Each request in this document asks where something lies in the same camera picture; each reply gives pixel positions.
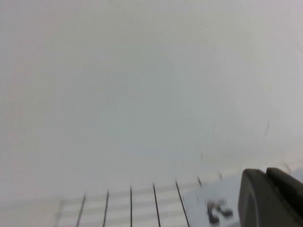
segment black plastic object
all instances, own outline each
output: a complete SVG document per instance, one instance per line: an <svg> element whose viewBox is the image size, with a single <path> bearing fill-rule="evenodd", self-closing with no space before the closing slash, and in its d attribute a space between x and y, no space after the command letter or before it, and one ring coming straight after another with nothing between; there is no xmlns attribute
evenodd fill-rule
<svg viewBox="0 0 303 227"><path fill-rule="evenodd" d="M241 227L303 227L303 184L277 168L242 173Z"/></svg>

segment black dark object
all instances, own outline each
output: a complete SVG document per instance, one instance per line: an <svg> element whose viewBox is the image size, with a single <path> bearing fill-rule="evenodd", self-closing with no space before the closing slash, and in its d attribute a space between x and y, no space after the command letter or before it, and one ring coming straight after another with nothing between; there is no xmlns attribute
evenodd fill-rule
<svg viewBox="0 0 303 227"><path fill-rule="evenodd" d="M212 212L213 208L211 206L207 206L207 215L209 223L214 225L218 225L220 223L220 219L218 216L214 215Z"/></svg>
<svg viewBox="0 0 303 227"><path fill-rule="evenodd" d="M233 211L230 208L222 209L220 204L216 205L216 210L221 213L225 218L231 218L233 216Z"/></svg>
<svg viewBox="0 0 303 227"><path fill-rule="evenodd" d="M242 227L303 227L303 184L277 168L246 169L238 211Z"/></svg>

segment blurry black shape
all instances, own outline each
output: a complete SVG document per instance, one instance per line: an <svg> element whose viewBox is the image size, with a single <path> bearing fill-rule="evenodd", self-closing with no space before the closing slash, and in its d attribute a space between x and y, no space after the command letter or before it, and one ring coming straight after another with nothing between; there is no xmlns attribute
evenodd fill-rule
<svg viewBox="0 0 303 227"><path fill-rule="evenodd" d="M303 184L287 173L246 169L238 211L242 227L303 227Z"/></svg>

